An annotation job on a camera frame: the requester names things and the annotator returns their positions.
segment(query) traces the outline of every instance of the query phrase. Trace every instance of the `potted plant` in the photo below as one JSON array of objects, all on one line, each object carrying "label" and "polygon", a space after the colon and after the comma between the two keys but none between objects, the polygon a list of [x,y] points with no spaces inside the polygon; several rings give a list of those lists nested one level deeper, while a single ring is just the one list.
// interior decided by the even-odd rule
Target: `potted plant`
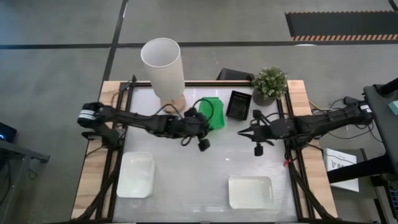
[{"label": "potted plant", "polygon": [[269,106],[286,93],[287,73],[278,66],[262,68],[251,83],[254,86],[253,101],[260,106]]}]

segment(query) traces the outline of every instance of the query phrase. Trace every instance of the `yellow striped edge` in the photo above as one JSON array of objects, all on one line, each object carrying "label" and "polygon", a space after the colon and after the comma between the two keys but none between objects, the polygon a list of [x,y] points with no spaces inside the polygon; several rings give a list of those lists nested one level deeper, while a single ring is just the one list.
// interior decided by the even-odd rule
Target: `yellow striped edge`
[{"label": "yellow striped edge", "polygon": [[374,35],[297,35],[293,41],[340,41],[340,40],[398,40],[398,34]]},{"label": "yellow striped edge", "polygon": [[380,11],[322,11],[322,12],[313,12],[313,11],[300,11],[300,12],[285,12],[285,14],[300,14],[300,13],[372,13],[372,12],[395,12],[395,11],[387,11],[387,10],[380,10]]}]

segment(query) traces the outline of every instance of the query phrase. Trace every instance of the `wooden board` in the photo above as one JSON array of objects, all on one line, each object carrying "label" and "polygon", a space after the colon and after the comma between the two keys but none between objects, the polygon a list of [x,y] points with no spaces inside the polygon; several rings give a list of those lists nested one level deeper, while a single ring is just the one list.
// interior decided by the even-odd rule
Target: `wooden board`
[{"label": "wooden board", "polygon": [[[305,85],[303,80],[289,80],[289,91],[290,99],[292,101],[292,107],[294,115],[307,115],[311,114],[310,105],[308,103],[307,92],[305,91]],[[112,97],[118,92],[120,82],[111,81],[104,82],[103,88],[99,101],[106,105],[115,106],[117,96]],[[282,104],[284,106],[284,111],[287,111],[285,99],[282,99]],[[318,146],[318,141],[312,141],[312,144]],[[88,145],[87,152],[90,152],[98,147],[100,147],[100,141],[92,141]],[[325,207],[325,209],[333,216],[337,217],[336,207],[331,194],[330,185],[328,177],[326,174],[325,165],[323,164],[322,153],[318,149],[313,149],[311,147],[303,150],[304,164],[307,171],[308,183],[310,185],[311,191],[320,201],[320,203]],[[87,206],[93,201],[96,194],[98,193],[101,185],[101,178],[103,175],[103,168],[106,159],[106,150],[101,149],[95,153],[92,153],[89,157],[85,159],[83,165],[83,171],[81,173],[80,183],[78,192],[75,199],[75,205],[72,211],[72,218],[76,218],[81,215]],[[300,201],[302,204],[303,213],[307,214],[305,197],[300,190]],[[109,191],[107,193],[106,202],[109,200]],[[108,204],[105,203],[103,211],[103,216],[106,216],[108,211]]]}]

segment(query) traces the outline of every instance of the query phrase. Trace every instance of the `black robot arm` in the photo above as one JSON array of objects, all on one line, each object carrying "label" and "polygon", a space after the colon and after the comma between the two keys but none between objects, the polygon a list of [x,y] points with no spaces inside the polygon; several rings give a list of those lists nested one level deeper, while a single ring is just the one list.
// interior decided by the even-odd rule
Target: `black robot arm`
[{"label": "black robot arm", "polygon": [[115,146],[119,133],[108,128],[106,122],[117,122],[136,128],[145,129],[149,134],[163,138],[191,138],[199,139],[201,151],[209,148],[210,143],[204,139],[211,131],[206,117],[195,108],[190,108],[184,113],[184,118],[178,116],[152,115],[144,116],[130,113],[106,106],[102,103],[85,103],[80,111],[78,124],[84,128],[91,128],[103,138],[103,144]]},{"label": "black robot arm", "polygon": [[[325,111],[320,115],[293,116],[271,122],[268,120],[270,115],[264,116],[259,110],[253,110],[254,119],[250,127],[238,133],[257,143],[256,156],[262,155],[260,142],[273,145],[270,139],[289,139],[292,140],[294,149],[300,149],[316,136],[322,136],[348,124],[368,125],[372,121],[369,107],[364,101],[359,100],[345,108]],[[253,131],[253,134],[246,134],[249,131]]]}]

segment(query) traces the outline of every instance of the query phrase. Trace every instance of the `wooden base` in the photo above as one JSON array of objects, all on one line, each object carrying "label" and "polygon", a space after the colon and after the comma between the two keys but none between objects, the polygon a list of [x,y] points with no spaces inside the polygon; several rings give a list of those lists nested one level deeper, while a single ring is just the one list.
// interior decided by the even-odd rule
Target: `wooden base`
[{"label": "wooden base", "polygon": [[[181,112],[185,108],[185,96],[184,96],[184,94],[182,94],[179,99],[172,100],[172,101],[163,101],[163,100],[161,100],[160,104],[162,106],[164,106],[166,104],[171,104],[171,105],[173,105],[175,107],[175,109],[177,109],[178,112]],[[172,113],[176,113],[175,109],[172,106],[166,106],[164,108],[164,111],[166,113],[171,113],[172,114]]]}]

